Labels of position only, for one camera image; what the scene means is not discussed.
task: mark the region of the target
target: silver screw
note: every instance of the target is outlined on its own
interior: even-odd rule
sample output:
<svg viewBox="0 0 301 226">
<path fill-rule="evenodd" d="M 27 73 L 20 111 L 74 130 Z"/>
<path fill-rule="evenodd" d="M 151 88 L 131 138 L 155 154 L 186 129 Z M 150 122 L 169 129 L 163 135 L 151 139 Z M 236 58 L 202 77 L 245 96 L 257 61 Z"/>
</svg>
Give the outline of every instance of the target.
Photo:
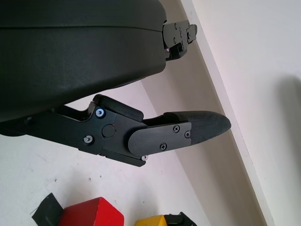
<svg viewBox="0 0 301 226">
<path fill-rule="evenodd" d="M 149 156 L 148 156 L 148 155 L 145 155 L 145 156 L 142 156 L 142 157 L 141 157 L 141 160 L 146 161 L 148 158 L 149 158 Z"/>
<path fill-rule="evenodd" d="M 173 128 L 173 132 L 177 133 L 179 131 L 180 131 L 180 127 L 178 125 L 175 125 L 174 128 Z"/>
<path fill-rule="evenodd" d="M 165 151 L 166 149 L 167 149 L 167 144 L 165 144 L 165 143 L 160 144 L 161 151 Z"/>
<path fill-rule="evenodd" d="M 85 136 L 85 138 L 84 138 L 84 143 L 85 143 L 86 145 L 89 145 L 89 144 L 91 144 L 92 142 L 93 142 L 93 137 L 92 137 L 91 135 Z"/>
<path fill-rule="evenodd" d="M 102 108 L 98 108 L 95 112 L 97 117 L 103 117 L 104 115 L 104 110 Z"/>
</svg>

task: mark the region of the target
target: white floor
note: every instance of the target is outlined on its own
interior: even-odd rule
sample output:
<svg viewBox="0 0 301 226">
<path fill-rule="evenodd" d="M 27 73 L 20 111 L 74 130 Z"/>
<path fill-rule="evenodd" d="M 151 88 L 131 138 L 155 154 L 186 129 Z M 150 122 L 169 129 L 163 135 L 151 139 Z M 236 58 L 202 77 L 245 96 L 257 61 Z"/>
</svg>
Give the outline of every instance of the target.
<svg viewBox="0 0 301 226">
<path fill-rule="evenodd" d="M 156 116 L 140 81 L 105 94 Z M 85 109 L 91 100 L 70 105 Z M 138 168 L 30 136 L 0 135 L 0 173 L 0 226 L 34 226 L 34 210 L 49 193 L 63 207 L 102 196 L 123 213 L 125 226 L 180 211 L 210 225 L 174 151 Z"/>
</svg>

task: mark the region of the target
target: yellow block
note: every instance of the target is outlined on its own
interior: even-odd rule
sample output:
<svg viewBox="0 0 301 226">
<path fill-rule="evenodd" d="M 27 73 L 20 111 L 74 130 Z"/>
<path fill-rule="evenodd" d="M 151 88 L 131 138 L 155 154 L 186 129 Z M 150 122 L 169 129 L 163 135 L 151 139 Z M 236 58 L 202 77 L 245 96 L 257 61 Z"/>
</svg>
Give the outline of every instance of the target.
<svg viewBox="0 0 301 226">
<path fill-rule="evenodd" d="M 167 223 L 165 221 L 164 216 L 159 215 L 143 220 L 138 220 L 135 226 L 167 226 Z"/>
</svg>

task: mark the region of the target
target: red block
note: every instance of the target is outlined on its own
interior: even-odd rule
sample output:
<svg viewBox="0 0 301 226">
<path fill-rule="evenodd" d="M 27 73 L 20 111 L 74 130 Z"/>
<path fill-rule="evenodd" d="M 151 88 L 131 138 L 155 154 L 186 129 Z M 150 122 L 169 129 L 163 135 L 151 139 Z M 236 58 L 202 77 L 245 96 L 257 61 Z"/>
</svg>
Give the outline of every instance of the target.
<svg viewBox="0 0 301 226">
<path fill-rule="evenodd" d="M 65 208 L 59 226 L 124 226 L 124 217 L 100 197 Z"/>
</svg>

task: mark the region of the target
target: screw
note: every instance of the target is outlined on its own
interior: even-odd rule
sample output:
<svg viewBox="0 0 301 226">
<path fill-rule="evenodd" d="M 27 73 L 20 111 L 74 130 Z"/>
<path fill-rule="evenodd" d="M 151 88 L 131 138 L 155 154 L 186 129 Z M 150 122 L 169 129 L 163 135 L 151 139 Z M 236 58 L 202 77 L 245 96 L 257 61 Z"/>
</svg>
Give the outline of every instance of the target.
<svg viewBox="0 0 301 226">
<path fill-rule="evenodd" d="M 186 131 L 186 132 L 185 132 L 185 137 L 186 137 L 186 138 L 190 138 L 190 131 Z"/>
<path fill-rule="evenodd" d="M 160 144 L 161 151 L 165 151 L 166 149 L 167 149 L 167 144 L 165 144 L 165 143 Z"/>
<path fill-rule="evenodd" d="M 104 116 L 104 110 L 103 110 L 102 108 L 98 108 L 98 109 L 96 110 L 95 114 L 96 114 L 96 116 L 97 116 L 98 118 L 101 118 L 101 117 Z"/>
<path fill-rule="evenodd" d="M 88 136 L 84 137 L 84 143 L 86 145 L 90 145 L 90 144 L 92 144 L 92 142 L 93 142 L 93 137 L 91 135 L 88 135 Z"/>
<path fill-rule="evenodd" d="M 175 125 L 174 128 L 173 128 L 173 132 L 177 133 L 179 131 L 180 131 L 180 127 L 178 125 Z"/>
<path fill-rule="evenodd" d="M 141 160 L 146 161 L 148 158 L 149 158 L 149 156 L 148 156 L 148 155 L 145 155 L 145 156 L 142 156 L 142 157 L 141 157 Z"/>
</svg>

